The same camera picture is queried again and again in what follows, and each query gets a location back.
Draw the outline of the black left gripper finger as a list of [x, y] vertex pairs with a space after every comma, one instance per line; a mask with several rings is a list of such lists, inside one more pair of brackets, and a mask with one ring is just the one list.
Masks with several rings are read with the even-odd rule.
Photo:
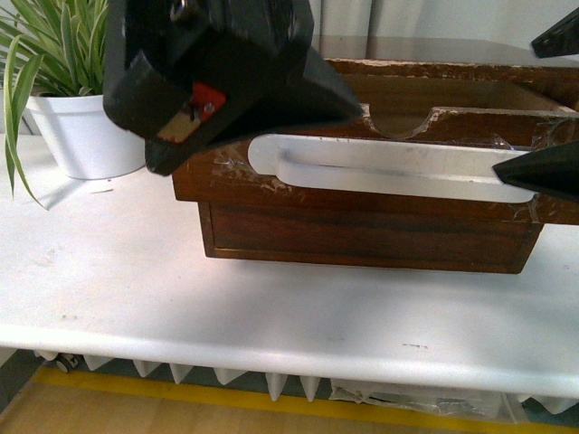
[[245, 109], [233, 120], [199, 127], [183, 144], [160, 138], [145, 146], [147, 169], [170, 175], [193, 155], [263, 134], [286, 133], [347, 124], [362, 115], [358, 99], [346, 81], [310, 48], [283, 83]]

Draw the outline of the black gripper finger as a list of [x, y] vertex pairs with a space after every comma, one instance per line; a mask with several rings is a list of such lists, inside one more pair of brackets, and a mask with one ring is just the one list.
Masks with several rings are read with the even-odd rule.
[[578, 9], [573, 10], [531, 42], [537, 58], [577, 55]]

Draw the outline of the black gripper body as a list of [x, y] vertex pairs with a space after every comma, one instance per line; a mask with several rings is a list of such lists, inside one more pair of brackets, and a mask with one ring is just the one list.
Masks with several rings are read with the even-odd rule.
[[220, 132], [304, 62], [313, 28], [307, 1], [111, 1], [105, 113], [152, 139], [204, 85], [224, 103], [201, 126]]

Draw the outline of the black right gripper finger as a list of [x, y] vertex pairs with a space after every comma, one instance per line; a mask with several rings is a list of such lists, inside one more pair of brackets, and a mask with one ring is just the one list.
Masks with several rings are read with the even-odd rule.
[[578, 203], [578, 141], [548, 146], [492, 166], [504, 184]]

